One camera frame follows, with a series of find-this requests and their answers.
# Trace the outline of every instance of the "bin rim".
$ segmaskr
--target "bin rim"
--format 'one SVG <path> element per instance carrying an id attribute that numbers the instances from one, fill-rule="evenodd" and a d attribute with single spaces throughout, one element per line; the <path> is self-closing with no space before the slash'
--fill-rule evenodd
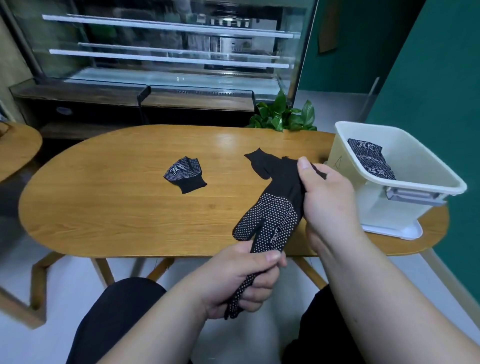
<path id="1" fill-rule="evenodd" d="M 435 153 L 433 153 L 429 148 L 423 145 L 423 143 L 421 143 L 413 135 L 395 126 L 368 124 L 369 126 L 379 126 L 382 128 L 396 129 L 402 132 L 403 134 L 407 135 L 408 137 L 416 140 L 427 153 L 429 153 L 438 163 L 440 163 L 457 180 L 458 186 L 447 187 L 447 186 L 438 186 L 434 184 L 415 183 L 415 182 L 408 182 L 408 181 L 401 181 L 401 180 L 388 180 L 386 178 L 376 177 L 368 173 L 366 169 L 361 165 L 359 159 L 355 156 L 355 153 L 353 152 L 352 148 L 347 142 L 347 138 L 343 135 L 343 132 L 341 131 L 341 127 L 347 124 L 358 125 L 361 123 L 354 122 L 354 121 L 337 121 L 335 123 L 336 134 L 340 137 L 345 149 L 348 151 L 348 158 L 353 162 L 353 165 L 357 169 L 358 173 L 360 173 L 360 175 L 363 178 L 367 179 L 368 181 L 376 184 L 381 184 L 383 186 L 388 186 L 388 187 L 409 188 L 412 190 L 436 192 L 441 194 L 449 194 L 452 196 L 455 196 L 457 194 L 462 194 L 467 190 L 467 184 L 463 181 L 463 179 L 461 179 L 459 175 L 457 175 L 448 165 L 446 165 L 440 158 L 438 158 L 435 155 Z"/>

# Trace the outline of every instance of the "person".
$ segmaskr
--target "person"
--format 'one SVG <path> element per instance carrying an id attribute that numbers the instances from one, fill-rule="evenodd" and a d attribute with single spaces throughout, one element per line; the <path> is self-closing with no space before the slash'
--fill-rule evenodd
<path id="1" fill-rule="evenodd" d="M 298 160 L 306 234 L 330 285 L 316 294 L 282 361 L 478 363 L 479 346 L 363 232 L 349 180 L 315 166 L 326 180 L 305 157 Z M 241 297 L 245 311 L 258 310 L 271 295 L 285 254 L 251 254 L 251 245 L 223 249 L 169 291 L 145 278 L 108 287 L 81 322 L 67 363 L 188 363 L 206 320 L 223 318 L 225 301 L 247 275 L 262 272 Z"/>

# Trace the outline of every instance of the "glove cuff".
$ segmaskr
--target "glove cuff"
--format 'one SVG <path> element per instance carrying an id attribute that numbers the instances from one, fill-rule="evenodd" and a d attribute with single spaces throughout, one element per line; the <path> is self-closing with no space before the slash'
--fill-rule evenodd
<path id="1" fill-rule="evenodd" d="M 180 187 L 183 194 L 194 191 L 197 188 L 207 186 L 206 182 L 202 178 L 202 174 L 197 174 L 196 176 L 190 178 L 184 178 L 178 181 L 175 181 L 175 184 Z"/>

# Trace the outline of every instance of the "storage bin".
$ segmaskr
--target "storage bin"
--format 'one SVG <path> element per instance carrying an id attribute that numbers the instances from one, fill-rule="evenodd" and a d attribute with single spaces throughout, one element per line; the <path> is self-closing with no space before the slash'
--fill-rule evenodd
<path id="1" fill-rule="evenodd" d="M 327 165 L 352 182 L 362 224 L 401 230 L 467 189 L 451 168 L 401 129 L 349 121 L 338 121 L 335 128 Z M 383 147 L 396 181 L 368 173 L 348 145 L 350 138 Z"/>

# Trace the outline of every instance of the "hand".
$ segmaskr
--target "hand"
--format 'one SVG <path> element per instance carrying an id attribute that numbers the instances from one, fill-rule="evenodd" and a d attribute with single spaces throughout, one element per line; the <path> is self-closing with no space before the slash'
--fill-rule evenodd
<path id="1" fill-rule="evenodd" d="M 364 235 L 350 181 L 325 164 L 315 164 L 327 174 L 324 180 L 306 157 L 301 157 L 297 166 L 306 190 L 303 210 L 311 248 L 318 252 L 323 242 L 338 244 Z"/>
<path id="2" fill-rule="evenodd" d="M 241 308 L 255 312 L 272 294 L 280 275 L 278 266 L 287 266 L 285 253 L 278 250 L 250 253 L 251 248 L 252 241 L 231 245 L 185 278 L 188 287 L 184 289 L 196 291 L 207 318 L 223 318 L 226 301 L 249 274 L 263 272 L 243 292 L 239 302 Z"/>

